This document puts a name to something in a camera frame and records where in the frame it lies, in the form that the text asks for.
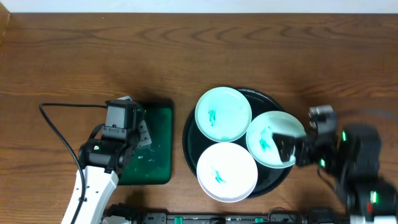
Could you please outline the mint green plate top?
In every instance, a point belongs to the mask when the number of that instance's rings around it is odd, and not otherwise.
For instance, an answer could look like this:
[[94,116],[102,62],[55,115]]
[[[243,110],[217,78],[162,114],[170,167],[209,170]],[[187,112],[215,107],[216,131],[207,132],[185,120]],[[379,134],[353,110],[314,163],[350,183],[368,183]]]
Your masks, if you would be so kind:
[[205,92],[194,109],[200,132],[215,142],[233,142],[244,136],[252,121],[248,99],[237,89],[219,86]]

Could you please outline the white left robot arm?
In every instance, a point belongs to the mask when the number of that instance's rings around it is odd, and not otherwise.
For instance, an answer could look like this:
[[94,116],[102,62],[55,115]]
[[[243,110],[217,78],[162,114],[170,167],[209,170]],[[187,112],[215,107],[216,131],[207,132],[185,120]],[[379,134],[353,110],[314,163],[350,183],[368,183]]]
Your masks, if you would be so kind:
[[140,144],[146,110],[130,98],[105,102],[106,121],[80,146],[75,189],[62,223],[101,223],[106,204]]

